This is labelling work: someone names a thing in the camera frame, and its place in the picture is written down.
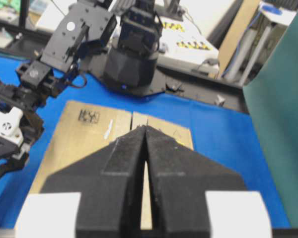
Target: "bolt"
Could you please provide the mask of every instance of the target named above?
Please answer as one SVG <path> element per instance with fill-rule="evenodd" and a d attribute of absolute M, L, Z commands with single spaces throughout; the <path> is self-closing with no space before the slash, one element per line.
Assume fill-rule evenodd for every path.
<path fill-rule="evenodd" d="M 11 130 L 12 129 L 12 125 L 9 122 L 3 123 L 2 127 L 3 127 L 4 130 Z"/>
<path fill-rule="evenodd" d="M 33 69 L 30 71 L 29 75 L 31 78 L 36 78 L 37 76 L 39 76 L 39 71 L 37 71 L 36 69 Z"/>

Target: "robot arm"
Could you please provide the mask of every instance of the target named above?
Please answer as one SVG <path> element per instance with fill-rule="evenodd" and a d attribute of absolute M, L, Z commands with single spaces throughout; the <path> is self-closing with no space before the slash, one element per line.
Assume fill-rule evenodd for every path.
<path fill-rule="evenodd" d="M 25 166 L 30 147 L 43 133 L 36 110 L 56 98 L 79 74 L 79 60 L 87 52 L 105 47 L 117 21 L 104 6 L 106 0 L 81 0 L 74 4 L 37 60 L 17 70 L 20 85 L 0 81 L 0 178 Z M 64 73 L 56 78 L 53 69 Z"/>

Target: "green curtain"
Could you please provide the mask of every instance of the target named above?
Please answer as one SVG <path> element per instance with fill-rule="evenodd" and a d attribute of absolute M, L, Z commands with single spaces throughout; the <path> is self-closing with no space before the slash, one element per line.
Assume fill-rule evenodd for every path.
<path fill-rule="evenodd" d="M 244 94 L 287 216 L 298 228 L 298 14 Z"/>

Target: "blue mat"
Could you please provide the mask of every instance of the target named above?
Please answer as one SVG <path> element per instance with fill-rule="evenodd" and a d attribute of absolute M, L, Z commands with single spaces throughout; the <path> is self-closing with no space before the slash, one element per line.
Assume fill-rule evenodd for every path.
<path fill-rule="evenodd" d="M 19 65 L 19 61 L 0 58 L 0 79 L 6 84 L 18 84 L 14 70 Z M 49 99 L 47 106 L 38 110 L 45 131 L 31 148 L 27 166 L 0 180 L 0 228 L 14 227 L 68 100 L 140 112 L 190 128 L 195 150 L 239 172 L 249 190 L 261 192 L 273 227 L 289 228 L 250 116 L 167 94 L 141 99 L 124 96 L 107 90 L 90 76 L 84 89 L 68 88 L 56 100 Z"/>

